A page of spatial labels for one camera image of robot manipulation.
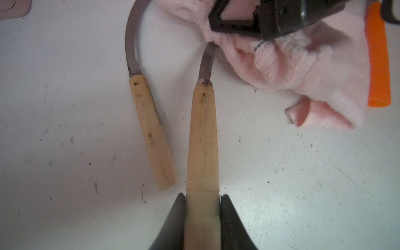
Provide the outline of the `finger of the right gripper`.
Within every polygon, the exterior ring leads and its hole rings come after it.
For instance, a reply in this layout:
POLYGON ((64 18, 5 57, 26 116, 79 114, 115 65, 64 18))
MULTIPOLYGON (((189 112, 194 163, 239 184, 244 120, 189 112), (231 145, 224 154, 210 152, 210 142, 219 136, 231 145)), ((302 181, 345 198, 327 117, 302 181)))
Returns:
POLYGON ((257 22, 253 20, 220 20, 209 18, 210 28, 214 32, 234 33, 240 35, 260 35, 257 22))
POLYGON ((229 0, 217 0, 214 3, 213 8, 208 15, 208 19, 211 24, 225 24, 231 22, 231 20, 223 20, 221 17, 229 2, 229 0))

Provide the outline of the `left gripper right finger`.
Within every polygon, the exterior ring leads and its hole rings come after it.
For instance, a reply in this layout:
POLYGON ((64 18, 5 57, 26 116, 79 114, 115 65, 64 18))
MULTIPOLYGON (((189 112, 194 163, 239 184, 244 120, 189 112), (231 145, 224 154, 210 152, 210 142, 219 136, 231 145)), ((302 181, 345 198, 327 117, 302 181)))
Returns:
POLYGON ((257 250, 228 195, 220 199, 221 249, 257 250))

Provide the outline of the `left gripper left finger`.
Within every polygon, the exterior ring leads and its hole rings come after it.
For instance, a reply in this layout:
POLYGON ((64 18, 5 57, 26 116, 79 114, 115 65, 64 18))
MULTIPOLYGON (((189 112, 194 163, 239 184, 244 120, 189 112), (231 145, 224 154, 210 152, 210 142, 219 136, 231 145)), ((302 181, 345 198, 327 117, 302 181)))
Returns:
POLYGON ((183 250, 185 195, 179 193, 150 250, 183 250))

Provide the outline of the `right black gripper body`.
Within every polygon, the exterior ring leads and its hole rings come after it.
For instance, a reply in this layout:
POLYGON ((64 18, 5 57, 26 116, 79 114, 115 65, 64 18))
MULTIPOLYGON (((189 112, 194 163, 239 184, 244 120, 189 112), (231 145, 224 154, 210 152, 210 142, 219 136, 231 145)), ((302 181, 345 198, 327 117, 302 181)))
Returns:
POLYGON ((275 39, 341 12, 347 1, 272 0, 256 8, 258 33, 265 40, 275 39))

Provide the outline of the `pink rag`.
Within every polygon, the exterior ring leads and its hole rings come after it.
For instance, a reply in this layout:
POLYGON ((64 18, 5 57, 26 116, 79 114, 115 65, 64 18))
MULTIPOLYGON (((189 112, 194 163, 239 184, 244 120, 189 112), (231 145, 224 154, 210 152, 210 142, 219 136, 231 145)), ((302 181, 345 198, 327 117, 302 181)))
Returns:
POLYGON ((158 5, 195 23, 247 83, 262 91, 300 94, 301 100, 286 109, 297 127, 353 130, 362 126, 370 65, 365 21, 354 12, 358 4, 271 41, 213 32, 208 14, 214 1, 158 1, 158 5))

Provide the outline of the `orange handled sickle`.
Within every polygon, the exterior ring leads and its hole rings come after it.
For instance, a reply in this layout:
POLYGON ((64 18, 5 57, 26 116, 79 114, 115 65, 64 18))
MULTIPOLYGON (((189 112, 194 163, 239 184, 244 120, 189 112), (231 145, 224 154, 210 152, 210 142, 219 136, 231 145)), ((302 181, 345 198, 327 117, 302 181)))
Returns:
POLYGON ((370 61, 368 106, 374 108, 391 105, 388 45, 385 22, 380 9, 379 1, 370 1, 366 15, 366 38, 370 61))

